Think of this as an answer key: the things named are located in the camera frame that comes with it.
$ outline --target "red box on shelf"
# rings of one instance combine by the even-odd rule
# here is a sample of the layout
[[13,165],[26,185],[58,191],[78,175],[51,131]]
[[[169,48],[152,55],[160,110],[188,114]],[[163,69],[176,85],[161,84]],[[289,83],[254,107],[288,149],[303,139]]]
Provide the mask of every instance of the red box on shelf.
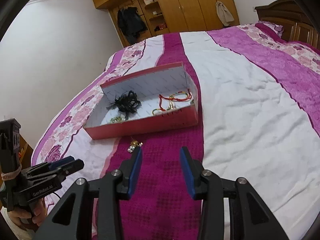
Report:
[[[108,81],[102,84],[101,88],[104,95],[84,125],[84,129],[93,140],[178,129],[198,124],[197,87],[185,71],[182,62],[131,73]],[[130,90],[133,90],[141,101],[137,113],[130,113],[126,121],[109,123],[111,118],[120,114],[125,115],[117,108],[109,109],[109,107],[116,96],[121,96]],[[160,94],[168,98],[179,91],[187,93],[189,91],[192,98],[187,101],[172,102],[174,109],[171,110],[163,112],[155,110],[159,109]],[[181,93],[175,97],[182,99],[186,95]],[[169,100],[162,101],[164,109],[169,105]]]

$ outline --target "bedspread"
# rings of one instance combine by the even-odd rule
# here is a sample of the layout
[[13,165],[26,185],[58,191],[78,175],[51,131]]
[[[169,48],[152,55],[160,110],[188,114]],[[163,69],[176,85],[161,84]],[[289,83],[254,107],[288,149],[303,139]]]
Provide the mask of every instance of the bedspread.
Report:
[[[145,68],[182,61],[199,91],[199,125],[137,135],[144,143],[136,193],[121,202],[125,239],[196,239],[201,203],[187,194],[179,148],[219,176],[246,177],[292,240],[301,239],[320,211],[320,54],[285,42],[268,23],[219,31],[170,33],[115,53],[105,71],[51,122],[32,164],[74,156],[103,177],[128,159],[131,137],[93,141],[82,128],[103,93],[100,84]],[[45,198],[49,211],[57,202]],[[96,239],[96,217],[92,238]],[[229,238],[225,204],[225,239]]]

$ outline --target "black feather hair clip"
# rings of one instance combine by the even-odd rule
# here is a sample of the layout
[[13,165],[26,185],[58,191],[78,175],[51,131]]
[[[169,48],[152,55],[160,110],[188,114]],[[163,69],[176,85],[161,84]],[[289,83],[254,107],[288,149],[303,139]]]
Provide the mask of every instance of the black feather hair clip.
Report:
[[130,90],[128,94],[116,96],[115,102],[108,109],[118,107],[120,112],[125,113],[125,119],[128,120],[129,113],[136,113],[139,106],[141,106],[141,102],[138,100],[137,94]]

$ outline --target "metal screw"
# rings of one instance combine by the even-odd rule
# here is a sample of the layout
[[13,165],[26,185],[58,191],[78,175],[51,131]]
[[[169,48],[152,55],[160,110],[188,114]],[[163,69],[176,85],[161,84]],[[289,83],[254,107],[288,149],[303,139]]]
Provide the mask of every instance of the metal screw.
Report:
[[209,170],[203,170],[202,171],[202,175],[203,176],[210,176],[212,174],[212,171],[209,171]]
[[79,179],[76,180],[76,184],[77,185],[82,185],[84,183],[85,183],[85,179],[84,178],[79,178]]
[[121,174],[121,170],[113,170],[111,171],[112,176],[119,176]]
[[247,180],[245,179],[245,178],[239,178],[238,179],[238,182],[240,183],[240,184],[246,184],[247,183]]

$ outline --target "jewelry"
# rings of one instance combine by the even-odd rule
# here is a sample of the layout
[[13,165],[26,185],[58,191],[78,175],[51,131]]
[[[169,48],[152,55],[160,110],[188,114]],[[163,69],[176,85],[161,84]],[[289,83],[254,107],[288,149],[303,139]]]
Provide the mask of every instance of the jewelry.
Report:
[[125,117],[123,114],[121,114],[121,115],[118,115],[116,117],[111,118],[108,123],[118,123],[118,122],[124,122],[124,121],[125,121]]
[[132,141],[130,143],[130,147],[128,148],[128,152],[132,153],[137,146],[141,147],[142,145],[143,145],[142,142],[138,142],[137,140],[132,139]]
[[[186,98],[176,98],[174,97],[175,95],[186,95]],[[174,93],[172,95],[170,95],[168,98],[165,98],[163,95],[159,94],[159,98],[160,98],[160,102],[159,102],[159,107],[160,108],[156,108],[154,110],[152,110],[152,115],[155,115],[155,111],[167,111],[167,110],[173,110],[176,108],[175,105],[173,105],[172,101],[176,101],[176,102],[183,102],[183,101],[188,101],[192,98],[192,95],[190,93],[190,90],[188,89],[188,93],[184,92],[184,91],[179,91],[177,93]],[[162,99],[166,99],[169,100],[169,107],[167,110],[165,110],[161,105],[162,105]]]
[[128,94],[124,93],[120,97],[116,96],[115,102],[111,104],[107,109],[118,107],[118,110],[125,113],[125,119],[129,119],[129,113],[136,113],[137,108],[141,106],[141,102],[137,98],[137,94],[130,90]]

